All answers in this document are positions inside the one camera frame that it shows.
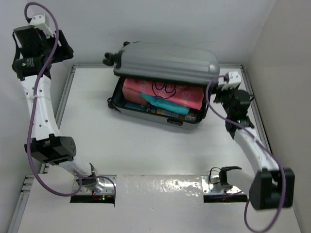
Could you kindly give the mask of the coral printed garment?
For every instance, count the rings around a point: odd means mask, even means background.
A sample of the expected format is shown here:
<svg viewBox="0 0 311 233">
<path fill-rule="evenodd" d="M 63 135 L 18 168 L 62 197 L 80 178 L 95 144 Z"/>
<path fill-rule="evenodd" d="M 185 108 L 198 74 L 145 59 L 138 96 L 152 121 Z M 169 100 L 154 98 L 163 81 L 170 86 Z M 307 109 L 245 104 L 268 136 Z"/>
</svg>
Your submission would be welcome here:
<svg viewBox="0 0 311 233">
<path fill-rule="evenodd" d="M 123 88 L 159 99 L 168 100 L 196 110 L 201 109 L 205 96 L 202 87 L 135 80 L 131 78 L 125 79 Z"/>
</svg>

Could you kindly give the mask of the yellow blue snack packet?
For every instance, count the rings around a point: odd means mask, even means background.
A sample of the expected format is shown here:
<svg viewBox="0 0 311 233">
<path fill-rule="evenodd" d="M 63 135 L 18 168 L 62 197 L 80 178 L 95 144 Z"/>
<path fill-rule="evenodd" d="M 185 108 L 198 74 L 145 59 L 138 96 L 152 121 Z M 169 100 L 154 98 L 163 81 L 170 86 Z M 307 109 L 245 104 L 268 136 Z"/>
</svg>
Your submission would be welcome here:
<svg viewBox="0 0 311 233">
<path fill-rule="evenodd" d="M 185 121 L 195 122 L 197 120 L 197 115 L 193 113 L 189 113 L 187 115 L 178 114 L 175 112 L 171 112 L 162 108 L 155 107 L 153 105 L 148 105 L 146 107 L 146 111 L 152 114 L 159 114 L 167 117 L 173 117 Z"/>
</svg>

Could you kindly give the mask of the turquoise shorts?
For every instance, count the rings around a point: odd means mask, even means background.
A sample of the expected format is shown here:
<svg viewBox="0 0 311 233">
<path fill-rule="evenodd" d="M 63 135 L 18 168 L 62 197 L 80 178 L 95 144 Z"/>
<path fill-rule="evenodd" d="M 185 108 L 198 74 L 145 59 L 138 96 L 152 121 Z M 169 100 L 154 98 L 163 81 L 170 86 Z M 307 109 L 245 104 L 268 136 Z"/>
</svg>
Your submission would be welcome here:
<svg viewBox="0 0 311 233">
<path fill-rule="evenodd" d="M 187 115 L 190 111 L 189 107 L 186 107 L 186 106 L 183 106 L 183 105 L 180 105 L 180 104 L 168 101 L 168 100 L 153 97 L 153 96 L 150 96 L 144 93 L 140 93 L 140 96 L 143 97 L 151 105 L 158 107 L 158 108 L 162 108 L 170 112 L 174 112 L 174 113 L 181 114 L 181 115 Z"/>
</svg>

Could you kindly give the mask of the grey suitcase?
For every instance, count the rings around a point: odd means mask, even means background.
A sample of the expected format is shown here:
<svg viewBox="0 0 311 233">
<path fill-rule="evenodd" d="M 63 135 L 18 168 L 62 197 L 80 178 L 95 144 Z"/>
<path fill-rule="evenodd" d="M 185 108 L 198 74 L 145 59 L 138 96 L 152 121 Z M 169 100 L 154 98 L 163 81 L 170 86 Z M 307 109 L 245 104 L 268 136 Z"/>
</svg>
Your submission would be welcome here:
<svg viewBox="0 0 311 233">
<path fill-rule="evenodd" d="M 202 87 L 206 91 L 210 80 L 220 74 L 220 65 L 210 50 L 151 42 L 124 42 L 118 52 L 105 53 L 103 63 L 113 67 L 114 75 L 119 77 L 112 97 L 107 100 L 109 108 L 127 116 L 188 130 L 196 129 L 206 117 L 209 94 L 204 94 L 200 110 L 191 108 L 197 120 L 190 122 L 125 108 L 128 102 L 122 93 L 125 79 Z"/>
</svg>

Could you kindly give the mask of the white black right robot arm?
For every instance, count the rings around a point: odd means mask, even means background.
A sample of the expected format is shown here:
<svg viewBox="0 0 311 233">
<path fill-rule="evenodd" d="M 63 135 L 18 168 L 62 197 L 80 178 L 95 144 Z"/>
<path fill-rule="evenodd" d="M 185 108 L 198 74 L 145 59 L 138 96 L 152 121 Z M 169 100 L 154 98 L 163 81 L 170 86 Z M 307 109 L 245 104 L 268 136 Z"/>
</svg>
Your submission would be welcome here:
<svg viewBox="0 0 311 233">
<path fill-rule="evenodd" d="M 215 103 L 220 103 L 227 116 L 225 127 L 241 147 L 255 173 L 249 189 L 250 203 L 256 210 L 289 208 L 294 200 L 295 174 L 290 168 L 280 169 L 274 157 L 259 140 L 248 116 L 251 96 L 245 90 L 230 87 L 213 89 Z"/>
</svg>

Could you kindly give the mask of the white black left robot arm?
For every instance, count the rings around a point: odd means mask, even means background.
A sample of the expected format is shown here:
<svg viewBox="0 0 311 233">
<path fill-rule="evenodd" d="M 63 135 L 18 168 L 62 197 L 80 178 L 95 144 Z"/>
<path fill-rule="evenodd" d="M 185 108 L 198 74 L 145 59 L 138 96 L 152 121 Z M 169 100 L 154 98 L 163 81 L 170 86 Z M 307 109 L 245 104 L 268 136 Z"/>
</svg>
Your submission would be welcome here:
<svg viewBox="0 0 311 233">
<path fill-rule="evenodd" d="M 30 146 L 25 146 L 25 150 L 42 163 L 59 166 L 71 174 L 77 171 L 84 187 L 95 187 L 98 179 L 94 166 L 77 156 L 72 137 L 61 134 L 51 101 L 52 64 L 73 58 L 73 49 L 61 30 L 46 33 L 32 25 L 14 29 L 13 39 L 16 54 L 12 67 L 23 87 L 33 119 Z"/>
</svg>

